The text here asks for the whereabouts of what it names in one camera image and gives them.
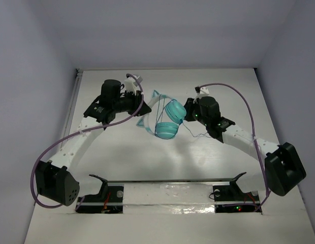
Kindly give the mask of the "teal cat-ear headphones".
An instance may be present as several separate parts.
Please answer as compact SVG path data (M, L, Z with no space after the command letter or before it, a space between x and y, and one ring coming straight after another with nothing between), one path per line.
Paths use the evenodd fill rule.
M136 126L147 133L163 140L173 139L183 123L186 110L176 99L154 90L148 106L157 105L154 130L149 125L149 114L142 116Z

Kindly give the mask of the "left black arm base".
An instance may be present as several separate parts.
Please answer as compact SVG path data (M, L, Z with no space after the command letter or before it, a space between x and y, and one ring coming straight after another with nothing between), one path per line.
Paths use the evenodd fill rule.
M122 214L124 186L106 185L97 194L79 197L75 212L78 214Z

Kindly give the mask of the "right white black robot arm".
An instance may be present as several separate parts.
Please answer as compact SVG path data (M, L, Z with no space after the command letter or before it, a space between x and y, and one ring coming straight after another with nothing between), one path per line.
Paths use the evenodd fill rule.
M265 189L284 196L306 178L306 171L292 144L269 142L245 131L221 115L219 104L213 97L188 98L184 107L186 121L199 122L213 139L246 153L262 164L261 173L242 175L230 186L229 192L234 199L240 200L248 192Z

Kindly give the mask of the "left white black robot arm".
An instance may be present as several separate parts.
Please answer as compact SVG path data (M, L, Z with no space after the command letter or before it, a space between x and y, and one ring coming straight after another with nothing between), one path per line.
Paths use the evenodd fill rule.
M50 208L70 206L80 191L73 171L96 138L108 127L151 112L144 101L141 82L140 76L132 74L127 74L124 82L105 80L101 93L84 112L77 130L41 153L30 176L30 191L37 205L49 207L38 199L44 196L57 203Z

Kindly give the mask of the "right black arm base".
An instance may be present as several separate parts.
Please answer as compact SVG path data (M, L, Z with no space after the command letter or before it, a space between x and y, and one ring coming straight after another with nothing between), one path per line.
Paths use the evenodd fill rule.
M259 195L243 193L231 185L213 186L208 196L214 201L214 208L217 214L233 214L241 212L261 212Z

